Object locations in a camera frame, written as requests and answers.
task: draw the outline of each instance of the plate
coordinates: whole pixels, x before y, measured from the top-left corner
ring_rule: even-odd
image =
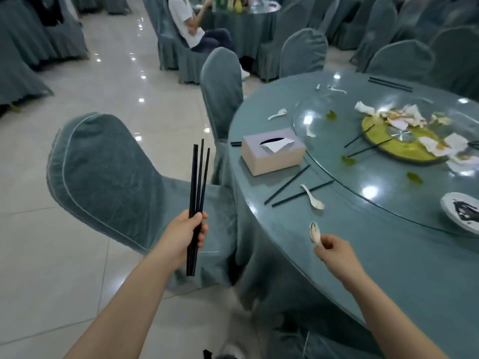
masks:
[[[441,208],[454,223],[479,235],[479,200],[462,193],[447,193],[441,198]]]
[[[361,127],[365,131],[372,125],[371,130],[365,133],[366,139],[379,144],[392,138],[391,141],[379,145],[377,148],[402,160],[416,163],[442,162],[443,157],[437,157],[429,153],[425,147],[418,141],[418,137],[426,136],[433,140],[440,141],[440,138],[427,127],[408,127],[406,131],[397,130],[387,124],[382,118],[366,116],[362,120]]]

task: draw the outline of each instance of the yellow disc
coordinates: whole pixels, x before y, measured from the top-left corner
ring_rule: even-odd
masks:
[[[389,133],[387,133],[387,128],[389,125],[379,116],[366,116],[362,120],[362,130],[365,131],[372,125],[375,125],[372,129],[366,132],[366,138],[374,143],[379,144],[383,141],[386,141],[391,138]],[[404,160],[428,163],[436,160],[442,160],[443,158],[434,156],[429,153],[426,148],[418,141],[418,137],[430,137],[433,140],[440,141],[441,139],[432,132],[427,127],[408,127],[408,130],[411,131],[414,141],[406,142],[392,139],[385,144],[379,145],[377,148],[380,148],[387,153],[399,157]]]

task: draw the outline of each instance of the person's left hand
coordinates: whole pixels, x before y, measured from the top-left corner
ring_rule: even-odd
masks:
[[[198,235],[198,248],[205,245],[208,224],[202,219],[208,219],[208,214],[199,212],[191,218],[188,218],[188,216],[189,211],[184,210],[173,219],[152,250],[152,253],[158,252],[162,259],[168,260],[168,268],[171,271],[180,268],[186,261],[187,247],[193,238],[193,230],[199,224],[201,224],[201,230]]]

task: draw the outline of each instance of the tissue box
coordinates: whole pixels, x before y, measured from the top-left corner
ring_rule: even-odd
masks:
[[[275,153],[261,145],[262,142],[277,137],[289,138],[294,142]],[[299,165],[305,152],[306,146],[291,128],[244,136],[241,145],[241,156],[253,176]]]

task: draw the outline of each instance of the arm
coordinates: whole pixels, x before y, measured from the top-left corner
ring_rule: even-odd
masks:
[[[201,8],[198,15],[195,15],[195,13],[193,13],[189,19],[184,21],[185,25],[188,27],[188,32],[190,35],[196,35],[196,31],[201,25],[201,20],[203,19],[205,11],[209,9],[212,4],[213,0],[205,0],[205,2],[203,3],[203,7]]]
[[[322,235],[314,253],[356,300],[387,359],[448,359],[363,271],[348,241]]]
[[[193,229],[207,217],[197,213],[188,219],[184,211],[172,220],[64,359],[138,358],[168,277],[185,262]],[[207,231],[208,225],[202,223],[198,247],[204,245]]]

